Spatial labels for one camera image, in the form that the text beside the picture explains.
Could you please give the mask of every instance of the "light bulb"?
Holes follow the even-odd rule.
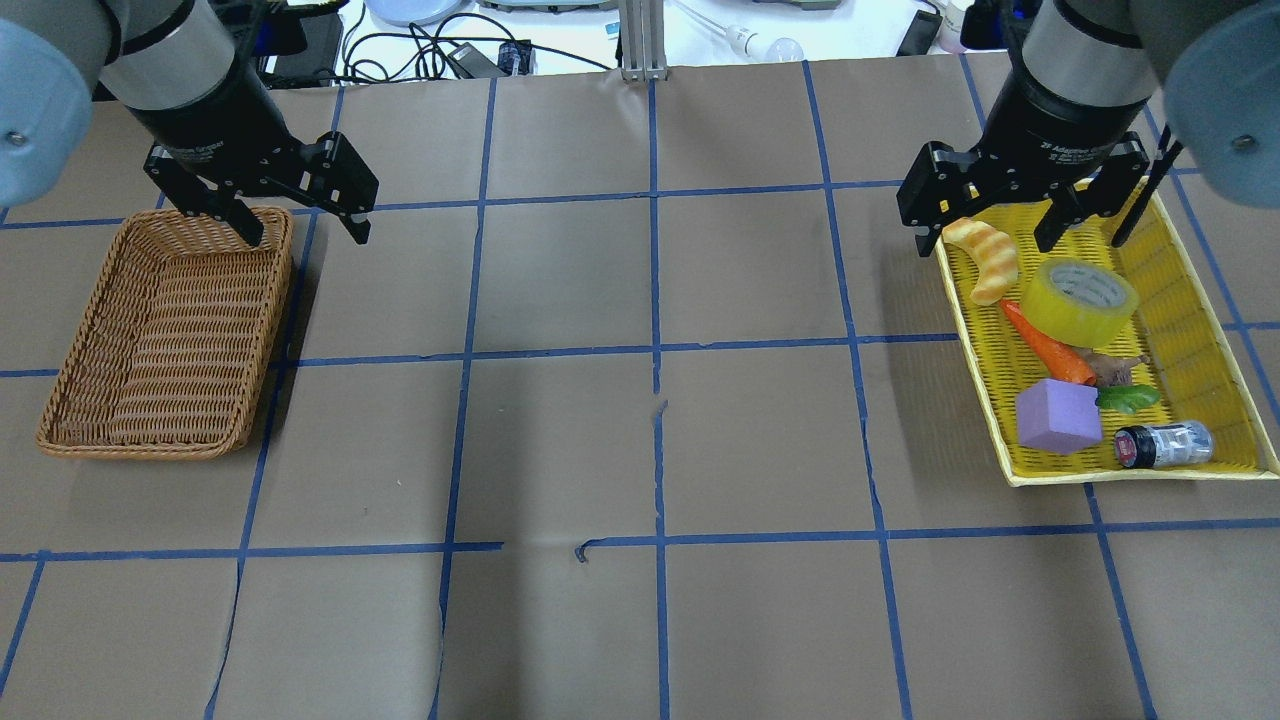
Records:
[[[728,26],[724,28],[724,38],[740,55],[745,55],[756,63],[792,63],[804,60],[804,49],[790,37],[780,37],[772,44],[765,44],[764,36],[742,26]]]
[[[804,47],[790,37],[780,37],[764,51],[765,63],[799,63],[804,60]]]

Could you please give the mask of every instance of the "tape roll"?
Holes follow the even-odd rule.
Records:
[[[1023,290],[1021,307],[1036,329],[1059,342],[1102,347],[1138,309],[1138,292],[1111,270],[1052,258]]]

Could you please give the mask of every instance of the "purple foam block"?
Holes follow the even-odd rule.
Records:
[[[1098,389],[1043,379],[1018,395],[1018,443],[1070,455],[1102,442]]]

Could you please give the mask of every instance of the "orange carrot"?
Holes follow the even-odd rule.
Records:
[[[1044,366],[1048,368],[1048,374],[1053,379],[1082,386],[1092,386],[1098,382],[1098,375],[1093,372],[1093,368],[1076,355],[1071,350],[1071,346],[1061,343],[1036,329],[1027,316],[1023,315],[1023,309],[1016,302],[1001,300],[1000,307],[1005,311],[1009,322],[1014,324],[1018,334],[1023,336],[1023,341],[1036,352],[1041,363],[1044,363]]]

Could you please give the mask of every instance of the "power adapter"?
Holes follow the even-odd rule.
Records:
[[[463,42],[457,50],[445,55],[444,61],[449,64],[449,69],[458,76],[458,79],[507,77],[507,73],[499,70],[493,60],[470,42]]]
[[[534,42],[508,40],[498,49],[498,69],[508,76],[527,76],[534,69]]]
[[[929,46],[933,45],[933,38],[938,36],[941,27],[942,15],[916,10],[915,19],[911,20],[911,27],[906,28],[906,36],[902,37],[902,44],[897,47],[897,56],[928,54]]]

